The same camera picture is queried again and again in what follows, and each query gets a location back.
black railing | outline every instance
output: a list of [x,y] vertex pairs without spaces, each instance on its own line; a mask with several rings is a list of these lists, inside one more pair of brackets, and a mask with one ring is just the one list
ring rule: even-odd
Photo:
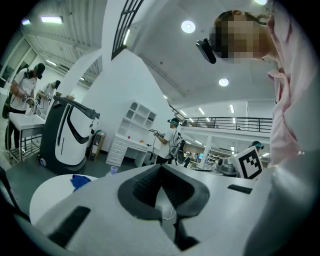
[[127,48],[124,45],[127,31],[130,28],[131,23],[134,20],[143,1],[144,0],[126,0],[114,36],[111,60],[113,60],[119,53]]
[[272,118],[255,117],[191,117],[182,126],[270,133]]
[[169,104],[172,112],[174,113],[174,116],[182,123],[184,121],[184,116],[182,114],[180,114],[180,112],[178,110],[176,110],[173,106],[171,106]]

light fixture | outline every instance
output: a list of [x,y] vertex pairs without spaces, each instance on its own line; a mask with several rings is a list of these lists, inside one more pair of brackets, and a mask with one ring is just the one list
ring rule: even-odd
[[201,114],[202,114],[202,115],[204,115],[204,114],[205,114],[205,112],[202,110],[202,108],[201,108],[201,107],[199,107],[199,110],[200,110],[200,112],[201,112]]
[[27,18],[23,19],[21,22],[22,22],[22,25],[30,24],[30,20],[28,20]]
[[182,22],[181,28],[183,32],[190,34],[196,30],[196,25],[190,20],[185,20],[184,22]]
[[128,29],[128,31],[125,34],[125,38],[124,38],[124,41],[123,41],[124,45],[126,45],[126,43],[127,43],[127,39],[128,39],[129,33],[130,33],[130,29]]
[[62,24],[62,17],[41,17],[43,23]]
[[234,105],[231,104],[230,109],[231,109],[231,113],[233,114],[235,112]]
[[254,0],[257,4],[264,6],[267,3],[267,0]]
[[54,66],[57,66],[57,64],[56,63],[53,63],[52,61],[50,61],[50,60],[45,60],[46,62],[48,62],[48,63],[50,63],[50,64],[52,64],[52,65],[54,65]]
[[225,87],[229,84],[229,80],[226,78],[222,78],[219,80],[219,85],[221,85],[222,87]]

white shirt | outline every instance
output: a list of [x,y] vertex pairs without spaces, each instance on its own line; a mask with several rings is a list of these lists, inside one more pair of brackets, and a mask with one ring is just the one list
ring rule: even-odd
[[51,83],[49,83],[46,86],[44,86],[41,91],[43,92],[44,95],[46,95],[46,96],[49,95],[50,100],[47,100],[46,98],[41,98],[40,96],[38,96],[37,97],[37,102],[38,102],[37,110],[39,110],[43,114],[46,114],[52,98],[54,97],[54,95],[56,95],[56,89],[52,88]]
[[[32,90],[35,89],[37,85],[37,78],[24,78],[25,72],[27,72],[27,68],[23,68],[20,70],[20,72],[15,76],[14,80],[18,84],[19,91],[23,94],[27,94],[27,98],[31,97]],[[12,95],[11,101],[10,101],[10,107],[15,110],[25,111],[27,110],[29,104],[23,101],[21,98]]]
[[176,140],[178,139],[178,131],[176,128],[170,128],[164,135],[164,139],[167,141],[167,144],[162,144],[158,153],[159,157],[164,159],[170,159],[170,152],[172,149],[177,146]]

blue cloth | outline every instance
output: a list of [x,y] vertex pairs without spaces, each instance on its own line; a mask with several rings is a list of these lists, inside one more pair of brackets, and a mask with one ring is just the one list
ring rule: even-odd
[[91,179],[89,179],[86,176],[81,176],[81,175],[72,175],[72,179],[70,179],[72,185],[75,187],[75,192],[77,189],[81,188],[83,185],[89,183]]

pink shirt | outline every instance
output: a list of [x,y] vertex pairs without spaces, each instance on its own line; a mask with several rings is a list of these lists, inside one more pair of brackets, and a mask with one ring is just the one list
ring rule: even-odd
[[276,3],[267,24],[279,54],[279,66],[268,76],[274,81],[275,106],[270,135],[272,164],[296,155],[301,149],[285,113],[307,90],[318,72],[318,59],[299,24]]

